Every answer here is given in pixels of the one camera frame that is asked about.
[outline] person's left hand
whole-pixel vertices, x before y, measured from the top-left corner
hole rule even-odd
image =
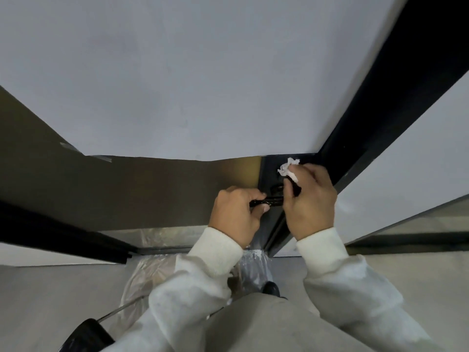
[[[210,216],[209,227],[213,227],[246,248],[259,229],[261,216],[269,211],[267,204],[249,208],[249,201],[263,200],[266,195],[259,189],[240,189],[235,186],[218,193]]]

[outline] gray floor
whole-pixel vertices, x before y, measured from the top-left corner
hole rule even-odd
[[[367,257],[402,292],[405,308],[449,351],[469,345],[469,253]],[[0,266],[0,337],[3,351],[56,351],[83,320],[120,303],[136,261],[127,266]],[[315,311],[302,287],[301,258],[271,262],[282,295]]]

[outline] black shoe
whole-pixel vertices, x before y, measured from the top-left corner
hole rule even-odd
[[[273,295],[275,297],[280,297],[280,289],[274,282],[267,282],[262,288],[262,293],[267,295]]]

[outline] hand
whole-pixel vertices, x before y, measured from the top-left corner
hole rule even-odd
[[[283,210],[288,229],[297,241],[334,226],[334,204],[337,191],[323,166],[314,164],[290,165],[298,178],[301,193],[293,196],[293,186],[284,179]]]
[[[246,248],[259,229],[261,216],[269,211],[267,204],[249,209],[249,201],[264,200],[266,195],[258,189],[240,189],[232,186],[218,193],[210,216],[209,227],[213,227]]]

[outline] brown panel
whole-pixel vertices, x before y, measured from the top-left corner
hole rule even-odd
[[[87,230],[123,230],[207,224],[220,189],[257,186],[260,157],[109,163],[60,142],[0,88],[0,200]]]

